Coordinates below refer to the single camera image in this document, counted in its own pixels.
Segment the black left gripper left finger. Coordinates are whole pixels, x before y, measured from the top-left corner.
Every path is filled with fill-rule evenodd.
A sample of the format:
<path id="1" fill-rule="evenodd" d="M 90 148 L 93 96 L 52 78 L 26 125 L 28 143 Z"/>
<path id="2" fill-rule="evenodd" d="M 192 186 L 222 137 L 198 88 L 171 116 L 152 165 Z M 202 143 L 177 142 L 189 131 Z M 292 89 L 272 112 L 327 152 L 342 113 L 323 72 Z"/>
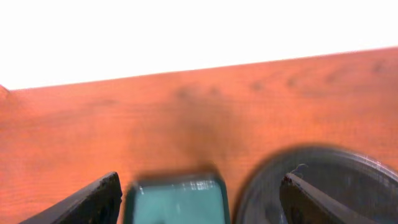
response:
<path id="1" fill-rule="evenodd" d="M 119 176 L 110 172 L 22 224 L 117 224 L 122 202 Z"/>

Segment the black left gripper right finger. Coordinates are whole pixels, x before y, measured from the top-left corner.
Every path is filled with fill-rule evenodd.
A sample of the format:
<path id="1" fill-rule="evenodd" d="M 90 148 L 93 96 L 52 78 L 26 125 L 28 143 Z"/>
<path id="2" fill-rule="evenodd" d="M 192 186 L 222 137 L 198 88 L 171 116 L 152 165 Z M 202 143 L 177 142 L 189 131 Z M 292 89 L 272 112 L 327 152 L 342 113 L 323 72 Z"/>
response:
<path id="1" fill-rule="evenodd" d="M 289 224 L 376 224 L 292 173 L 284 175 L 279 198 Z"/>

